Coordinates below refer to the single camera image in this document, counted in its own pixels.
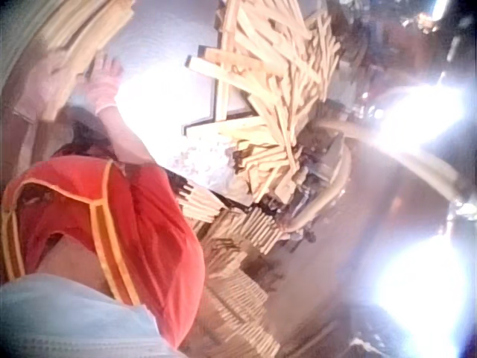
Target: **hand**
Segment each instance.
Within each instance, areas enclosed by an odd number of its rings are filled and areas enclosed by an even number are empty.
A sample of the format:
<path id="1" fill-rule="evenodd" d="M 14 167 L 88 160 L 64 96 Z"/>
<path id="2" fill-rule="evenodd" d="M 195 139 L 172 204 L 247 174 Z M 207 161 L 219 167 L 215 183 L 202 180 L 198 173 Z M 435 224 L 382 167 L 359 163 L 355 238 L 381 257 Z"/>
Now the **hand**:
<path id="1" fill-rule="evenodd" d="M 80 85 L 86 98 L 95 109 L 95 115 L 108 108 L 116 107 L 123 69 L 116 59 L 111 59 L 104 52 L 98 52 L 93 63 L 91 76 L 81 76 Z"/>
<path id="2" fill-rule="evenodd" d="M 55 98 L 68 75 L 65 51 L 47 54 L 28 73 L 22 96 L 15 111 L 31 121 L 41 119 L 48 101 Z"/>

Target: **red safety vest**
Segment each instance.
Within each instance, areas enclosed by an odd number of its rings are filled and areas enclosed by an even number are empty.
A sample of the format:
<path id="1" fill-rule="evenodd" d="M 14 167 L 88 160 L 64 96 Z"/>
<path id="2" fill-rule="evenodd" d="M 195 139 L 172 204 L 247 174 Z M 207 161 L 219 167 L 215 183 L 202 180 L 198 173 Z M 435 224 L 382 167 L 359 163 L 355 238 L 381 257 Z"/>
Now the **red safety vest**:
<path id="1" fill-rule="evenodd" d="M 50 200 L 18 206 L 29 184 Z M 158 166 L 126 178 L 111 160 L 56 157 L 12 180 L 1 203 L 1 244 L 9 280 L 36 271 L 53 233 L 73 236 L 99 258 L 115 299 L 144 304 L 177 347 L 198 310 L 203 252 Z"/>

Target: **person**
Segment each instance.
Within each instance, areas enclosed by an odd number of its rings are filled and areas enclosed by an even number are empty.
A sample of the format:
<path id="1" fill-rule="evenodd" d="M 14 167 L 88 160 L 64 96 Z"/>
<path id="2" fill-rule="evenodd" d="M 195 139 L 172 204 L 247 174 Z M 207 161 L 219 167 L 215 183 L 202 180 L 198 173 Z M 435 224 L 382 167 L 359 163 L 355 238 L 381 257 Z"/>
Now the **person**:
<path id="1" fill-rule="evenodd" d="M 55 52 L 38 62 L 9 119 L 41 120 L 65 59 Z M 121 74 L 98 53 L 79 81 L 111 145 L 67 145 L 4 190 L 10 282 L 0 288 L 0 343 L 15 357 L 175 357 L 195 319 L 203 252 L 166 173 L 119 113 Z M 3 155 L 16 145 L 5 128 Z"/>

